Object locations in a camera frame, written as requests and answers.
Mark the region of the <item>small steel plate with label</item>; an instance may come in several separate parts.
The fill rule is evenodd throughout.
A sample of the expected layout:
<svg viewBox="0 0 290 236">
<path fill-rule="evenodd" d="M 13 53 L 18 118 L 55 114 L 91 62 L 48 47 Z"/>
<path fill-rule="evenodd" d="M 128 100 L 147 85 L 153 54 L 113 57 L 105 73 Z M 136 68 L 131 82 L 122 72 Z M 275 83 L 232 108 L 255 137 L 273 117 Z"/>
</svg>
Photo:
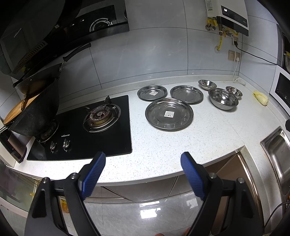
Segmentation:
<svg viewBox="0 0 290 236">
<path fill-rule="evenodd" d="M 167 89 L 159 85 L 149 85 L 138 90 L 137 96 L 144 101 L 155 101 L 165 98 L 168 92 Z"/>
</svg>

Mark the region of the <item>steel plate without label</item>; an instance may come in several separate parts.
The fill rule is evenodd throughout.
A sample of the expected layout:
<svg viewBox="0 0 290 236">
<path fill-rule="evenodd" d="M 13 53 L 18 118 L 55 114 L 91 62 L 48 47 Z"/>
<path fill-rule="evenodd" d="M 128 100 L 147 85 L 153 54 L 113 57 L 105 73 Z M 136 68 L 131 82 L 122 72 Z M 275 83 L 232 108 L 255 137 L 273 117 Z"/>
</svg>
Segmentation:
<svg viewBox="0 0 290 236">
<path fill-rule="evenodd" d="M 204 95 L 196 87 L 192 86 L 175 86 L 170 90 L 171 97 L 181 100 L 187 104 L 193 105 L 202 102 Z"/>
</svg>

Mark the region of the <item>black gas stove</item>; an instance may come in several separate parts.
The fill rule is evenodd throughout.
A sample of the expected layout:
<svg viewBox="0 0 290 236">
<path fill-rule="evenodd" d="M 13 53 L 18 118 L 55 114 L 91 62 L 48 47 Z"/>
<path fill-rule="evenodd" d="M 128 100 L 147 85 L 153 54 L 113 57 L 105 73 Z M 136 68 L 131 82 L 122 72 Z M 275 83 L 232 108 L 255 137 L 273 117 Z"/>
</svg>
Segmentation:
<svg viewBox="0 0 290 236">
<path fill-rule="evenodd" d="M 85 105 L 56 116 L 57 130 L 46 141 L 34 141 L 29 161 L 60 161 L 93 158 L 132 152 L 129 97 Z"/>
</svg>

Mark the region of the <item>small steel bowl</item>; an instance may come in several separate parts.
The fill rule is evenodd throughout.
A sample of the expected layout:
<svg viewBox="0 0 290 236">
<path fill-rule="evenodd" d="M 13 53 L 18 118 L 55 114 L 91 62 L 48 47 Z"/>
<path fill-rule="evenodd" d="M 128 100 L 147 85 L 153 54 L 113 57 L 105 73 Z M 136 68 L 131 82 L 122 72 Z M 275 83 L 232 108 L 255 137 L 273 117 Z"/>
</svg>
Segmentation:
<svg viewBox="0 0 290 236">
<path fill-rule="evenodd" d="M 235 87 L 226 86 L 226 90 L 233 94 L 237 99 L 240 99 L 243 96 L 243 93 Z"/>
</svg>

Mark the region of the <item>wall power socket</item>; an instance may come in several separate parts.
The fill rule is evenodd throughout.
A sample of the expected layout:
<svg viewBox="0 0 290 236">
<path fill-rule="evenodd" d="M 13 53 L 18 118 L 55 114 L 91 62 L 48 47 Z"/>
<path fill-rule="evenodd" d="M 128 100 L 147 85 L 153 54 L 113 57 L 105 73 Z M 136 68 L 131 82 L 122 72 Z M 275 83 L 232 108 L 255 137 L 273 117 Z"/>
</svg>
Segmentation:
<svg viewBox="0 0 290 236">
<path fill-rule="evenodd" d="M 240 61 L 240 53 L 229 50 L 228 51 L 228 60 L 232 62 L 239 62 Z"/>
</svg>

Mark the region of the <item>yellow cloth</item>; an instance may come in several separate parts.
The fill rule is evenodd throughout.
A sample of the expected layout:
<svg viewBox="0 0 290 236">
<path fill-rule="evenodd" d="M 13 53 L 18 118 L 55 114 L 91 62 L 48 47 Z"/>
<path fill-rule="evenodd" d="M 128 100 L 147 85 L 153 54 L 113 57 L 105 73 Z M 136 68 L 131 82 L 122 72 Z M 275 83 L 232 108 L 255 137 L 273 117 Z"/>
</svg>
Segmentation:
<svg viewBox="0 0 290 236">
<path fill-rule="evenodd" d="M 255 91 L 253 91 L 253 96 L 254 96 L 254 97 L 258 100 L 258 102 L 260 102 L 263 106 L 267 106 L 267 105 L 268 105 L 269 99 L 268 99 L 268 97 L 267 97 L 265 94 L 263 94 L 263 93 L 261 93 L 261 92 L 255 90 Z"/>
</svg>

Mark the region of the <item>white microwave oven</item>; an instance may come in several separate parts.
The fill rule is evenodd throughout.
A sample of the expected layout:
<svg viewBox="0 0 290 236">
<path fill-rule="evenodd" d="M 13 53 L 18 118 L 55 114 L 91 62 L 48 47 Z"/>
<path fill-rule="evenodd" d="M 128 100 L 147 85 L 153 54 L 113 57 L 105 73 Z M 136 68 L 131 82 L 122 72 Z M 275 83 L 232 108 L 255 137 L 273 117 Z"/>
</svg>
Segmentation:
<svg viewBox="0 0 290 236">
<path fill-rule="evenodd" d="M 290 80 L 289 74 L 278 65 L 275 69 L 274 79 L 271 86 L 270 94 L 278 101 L 278 103 L 289 114 L 290 109 Z"/>
</svg>

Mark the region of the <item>white water heater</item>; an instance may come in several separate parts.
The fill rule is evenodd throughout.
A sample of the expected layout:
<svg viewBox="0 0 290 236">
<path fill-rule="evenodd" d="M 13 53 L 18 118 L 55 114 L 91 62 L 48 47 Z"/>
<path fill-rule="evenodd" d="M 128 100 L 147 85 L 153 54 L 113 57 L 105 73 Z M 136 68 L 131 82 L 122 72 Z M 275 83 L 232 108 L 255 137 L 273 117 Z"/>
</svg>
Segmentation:
<svg viewBox="0 0 290 236">
<path fill-rule="evenodd" d="M 244 0 L 205 0 L 207 16 L 216 20 L 219 34 L 224 27 L 249 36 L 248 14 Z"/>
</svg>

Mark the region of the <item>wooden cutting board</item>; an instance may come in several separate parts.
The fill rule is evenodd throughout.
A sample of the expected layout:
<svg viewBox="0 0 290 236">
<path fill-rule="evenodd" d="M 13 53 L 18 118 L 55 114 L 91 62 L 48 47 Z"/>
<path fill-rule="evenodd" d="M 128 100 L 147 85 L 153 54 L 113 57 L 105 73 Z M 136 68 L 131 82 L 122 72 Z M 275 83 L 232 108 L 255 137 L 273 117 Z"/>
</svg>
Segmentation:
<svg viewBox="0 0 290 236">
<path fill-rule="evenodd" d="M 19 102 L 5 117 L 3 124 L 8 125 L 10 124 L 16 117 L 18 117 L 21 112 L 26 109 L 26 107 L 35 100 L 38 95 L 35 95 L 32 98 L 24 98 L 21 102 Z"/>
</svg>

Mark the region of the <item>black range hood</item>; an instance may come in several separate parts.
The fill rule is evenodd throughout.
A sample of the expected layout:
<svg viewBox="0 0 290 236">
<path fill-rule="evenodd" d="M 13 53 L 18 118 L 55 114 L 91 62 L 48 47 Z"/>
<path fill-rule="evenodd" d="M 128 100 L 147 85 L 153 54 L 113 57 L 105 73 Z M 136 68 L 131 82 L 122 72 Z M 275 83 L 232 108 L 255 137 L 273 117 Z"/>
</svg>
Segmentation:
<svg viewBox="0 0 290 236">
<path fill-rule="evenodd" d="M 68 51 L 127 31 L 125 1 L 1 1 L 1 72 L 16 87 Z"/>
</svg>

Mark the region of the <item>steel sink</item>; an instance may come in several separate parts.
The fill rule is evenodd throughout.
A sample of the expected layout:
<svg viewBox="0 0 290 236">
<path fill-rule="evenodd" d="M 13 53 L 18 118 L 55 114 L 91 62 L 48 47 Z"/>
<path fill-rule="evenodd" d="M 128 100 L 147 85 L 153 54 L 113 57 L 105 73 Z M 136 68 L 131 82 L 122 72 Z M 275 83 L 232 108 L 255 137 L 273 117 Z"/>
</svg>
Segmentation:
<svg viewBox="0 0 290 236">
<path fill-rule="evenodd" d="M 289 198 L 290 149 L 289 139 L 281 126 L 263 139 L 260 144 L 266 152 L 279 183 L 281 197 Z"/>
</svg>

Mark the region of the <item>large steel bowl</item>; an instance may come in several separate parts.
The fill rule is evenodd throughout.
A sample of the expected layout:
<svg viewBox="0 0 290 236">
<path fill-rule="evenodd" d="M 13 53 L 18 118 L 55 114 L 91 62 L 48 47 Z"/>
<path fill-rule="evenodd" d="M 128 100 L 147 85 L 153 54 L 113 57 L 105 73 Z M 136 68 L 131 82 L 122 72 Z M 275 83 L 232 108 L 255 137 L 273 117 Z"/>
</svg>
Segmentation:
<svg viewBox="0 0 290 236">
<path fill-rule="evenodd" d="M 228 111 L 238 106 L 238 99 L 227 90 L 212 88 L 208 91 L 211 103 L 220 110 Z"/>
</svg>

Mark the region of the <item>large steel plate with label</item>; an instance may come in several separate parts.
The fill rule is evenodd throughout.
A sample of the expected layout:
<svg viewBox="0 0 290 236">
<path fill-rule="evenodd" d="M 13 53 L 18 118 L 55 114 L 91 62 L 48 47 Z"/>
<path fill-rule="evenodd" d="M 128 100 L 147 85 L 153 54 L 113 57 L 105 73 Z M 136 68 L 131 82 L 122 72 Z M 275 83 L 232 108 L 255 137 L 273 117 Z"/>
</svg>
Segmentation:
<svg viewBox="0 0 290 236">
<path fill-rule="evenodd" d="M 147 121 L 157 129 L 178 131 L 192 123 L 194 112 L 190 105 L 181 100 L 162 98 L 147 106 L 145 116 Z"/>
</svg>

